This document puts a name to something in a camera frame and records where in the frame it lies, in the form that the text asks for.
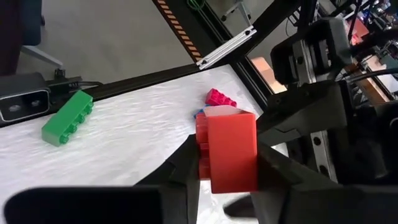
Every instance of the toy block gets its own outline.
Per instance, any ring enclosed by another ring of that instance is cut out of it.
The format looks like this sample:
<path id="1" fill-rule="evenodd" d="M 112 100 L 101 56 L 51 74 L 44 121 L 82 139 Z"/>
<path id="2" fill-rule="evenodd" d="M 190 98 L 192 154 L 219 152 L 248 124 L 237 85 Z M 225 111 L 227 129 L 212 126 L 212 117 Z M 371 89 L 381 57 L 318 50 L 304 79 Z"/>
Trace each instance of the toy block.
<path id="1" fill-rule="evenodd" d="M 209 158 L 209 144 L 208 143 L 200 144 L 200 157 Z"/>
<path id="2" fill-rule="evenodd" d="M 204 108 L 202 108 L 202 109 L 201 109 L 200 111 L 198 111 L 198 112 L 197 112 L 195 115 L 193 115 L 193 118 L 195 118 L 195 119 L 196 119 L 198 114 L 200 114 L 200 113 L 204 113 L 204 112 L 203 112 L 203 109 L 205 109 L 207 106 L 210 106 L 210 105 L 205 105 L 205 107 L 204 107 Z"/>
<path id="3" fill-rule="evenodd" d="M 76 92 L 42 128 L 42 139 L 54 146 L 69 141 L 77 126 L 93 111 L 93 97 L 83 91 Z"/>
<path id="4" fill-rule="evenodd" d="M 210 180 L 210 162 L 209 159 L 199 159 L 199 179 Z"/>
<path id="5" fill-rule="evenodd" d="M 212 193 L 256 191 L 255 115 L 232 106 L 211 106 L 205 116 Z"/>
<path id="6" fill-rule="evenodd" d="M 236 107 L 236 102 L 220 93 L 218 90 L 212 88 L 206 96 L 205 103 L 211 106 L 230 105 Z"/>
<path id="7" fill-rule="evenodd" d="M 197 131 L 197 143 L 207 143 L 207 120 L 204 113 L 198 114 L 196 118 L 196 131 Z"/>

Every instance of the white table surface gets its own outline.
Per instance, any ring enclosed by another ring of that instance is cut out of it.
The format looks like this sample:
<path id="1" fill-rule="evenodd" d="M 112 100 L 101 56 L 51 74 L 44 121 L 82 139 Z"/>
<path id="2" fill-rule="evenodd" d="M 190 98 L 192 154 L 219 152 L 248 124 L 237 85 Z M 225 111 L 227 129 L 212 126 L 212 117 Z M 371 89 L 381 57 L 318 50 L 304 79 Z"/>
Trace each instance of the white table surface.
<path id="1" fill-rule="evenodd" d="M 378 78 L 390 93 L 398 91 L 398 81 L 392 75 L 380 75 Z"/>
<path id="2" fill-rule="evenodd" d="M 225 65 L 96 102 L 62 147 L 41 140 L 40 129 L 50 116 L 1 128 L 0 203 L 32 187 L 134 185 L 195 132 L 193 114 L 211 88 L 243 110 L 262 113 Z M 202 181 L 197 223 L 257 223 L 230 220 L 223 213 L 223 205 L 240 195 L 212 195 L 210 183 Z"/>

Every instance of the chair leg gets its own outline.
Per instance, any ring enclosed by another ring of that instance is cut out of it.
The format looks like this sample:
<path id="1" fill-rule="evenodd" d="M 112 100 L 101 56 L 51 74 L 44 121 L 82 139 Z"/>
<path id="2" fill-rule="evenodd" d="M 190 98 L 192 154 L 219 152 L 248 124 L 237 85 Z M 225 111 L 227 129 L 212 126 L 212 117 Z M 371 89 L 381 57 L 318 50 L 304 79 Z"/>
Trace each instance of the chair leg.
<path id="1" fill-rule="evenodd" d="M 22 46 L 21 52 L 30 55 L 32 57 L 35 57 L 39 60 L 42 60 L 44 62 L 47 62 L 51 65 L 56 66 L 57 68 L 62 68 L 63 63 L 59 61 L 58 59 L 54 58 L 53 56 L 39 50 L 37 47 L 33 46 Z"/>
<path id="2" fill-rule="evenodd" d="M 230 9 L 228 9 L 223 16 L 221 16 L 221 21 L 225 21 L 228 15 L 235 11 L 235 9 L 239 6 L 239 2 L 236 2 Z"/>
<path id="3" fill-rule="evenodd" d="M 238 2 L 238 9 L 241 12 L 246 24 L 248 26 L 251 26 L 251 22 L 250 22 L 250 18 L 249 18 L 250 14 L 248 13 L 248 10 L 246 9 L 246 6 L 244 5 L 243 1 Z"/>

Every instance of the black cable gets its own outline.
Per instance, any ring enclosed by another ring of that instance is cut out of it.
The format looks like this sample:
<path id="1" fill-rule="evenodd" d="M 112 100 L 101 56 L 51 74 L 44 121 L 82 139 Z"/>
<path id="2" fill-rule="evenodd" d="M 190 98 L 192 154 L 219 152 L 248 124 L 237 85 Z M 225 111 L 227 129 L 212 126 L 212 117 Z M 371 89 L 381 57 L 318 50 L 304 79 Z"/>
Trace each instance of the black cable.
<path id="1" fill-rule="evenodd" d="M 101 86 L 104 85 L 101 82 L 88 82 L 88 81 L 82 81 L 78 82 L 79 86 Z"/>
<path id="2" fill-rule="evenodd" d="M 347 82 L 358 82 L 358 81 L 364 80 L 366 78 L 376 77 L 379 75 L 388 75 L 388 74 L 393 74 L 393 73 L 398 73 L 398 68 L 388 68 L 388 69 L 379 70 L 379 71 L 375 71 L 375 72 L 365 73 L 363 75 L 358 75 L 353 78 L 350 78 L 349 80 L 347 80 Z"/>
<path id="3" fill-rule="evenodd" d="M 374 56 L 374 55 L 370 55 L 368 58 L 363 59 L 363 60 L 361 61 L 361 63 L 367 62 L 367 61 L 368 61 L 370 58 L 372 58 L 373 56 Z M 357 72 L 357 71 L 360 71 L 360 67 L 359 67 L 358 65 L 355 66 L 354 69 L 352 69 L 352 70 L 350 70 L 350 71 L 348 71 L 348 72 L 342 74 L 341 78 L 338 79 L 338 80 L 336 79 L 336 81 L 344 80 L 345 78 L 349 77 L 350 75 L 354 74 L 354 73 Z"/>
<path id="4" fill-rule="evenodd" d="M 353 38 L 353 31 L 354 31 L 354 26 L 355 26 L 355 22 L 356 22 L 356 17 L 358 16 L 359 10 L 361 9 L 361 5 L 362 5 L 362 0 L 358 0 L 356 7 L 355 7 L 353 19 L 351 20 L 351 25 L 350 25 L 349 31 L 348 31 L 348 42 L 349 43 L 351 43 L 351 39 Z"/>

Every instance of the machine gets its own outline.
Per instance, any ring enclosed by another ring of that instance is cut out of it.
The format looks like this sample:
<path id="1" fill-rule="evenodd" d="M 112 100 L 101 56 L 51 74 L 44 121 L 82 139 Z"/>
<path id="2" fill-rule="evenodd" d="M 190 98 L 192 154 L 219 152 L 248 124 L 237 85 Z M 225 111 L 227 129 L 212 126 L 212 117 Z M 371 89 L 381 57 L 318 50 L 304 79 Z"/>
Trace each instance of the machine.
<path id="1" fill-rule="evenodd" d="M 84 86 L 100 86 L 100 82 L 84 82 L 81 77 L 65 77 L 57 69 L 53 80 L 42 74 L 25 73 L 0 77 L 0 127 L 49 114 L 61 108 L 73 93 Z"/>
<path id="2" fill-rule="evenodd" d="M 224 211 L 231 217 L 257 218 L 260 224 L 396 223 L 398 104 L 357 108 L 349 90 L 361 79 L 391 71 L 335 80 L 376 42 L 397 37 L 398 30 L 370 35 L 350 46 L 341 20 L 313 23 L 316 1 L 287 2 L 270 6 L 286 6 L 280 18 L 299 6 L 301 14 L 298 32 L 271 54 L 275 77 L 288 91 L 268 98 L 268 108 L 257 120 L 259 191 Z M 260 29 L 259 23 L 198 66 L 206 69 L 250 51 L 273 29 Z M 290 143 L 289 157 L 271 148 L 282 142 Z M 191 135 L 132 187 L 30 189 L 10 198 L 4 215 L 8 224 L 196 223 L 198 159 Z"/>

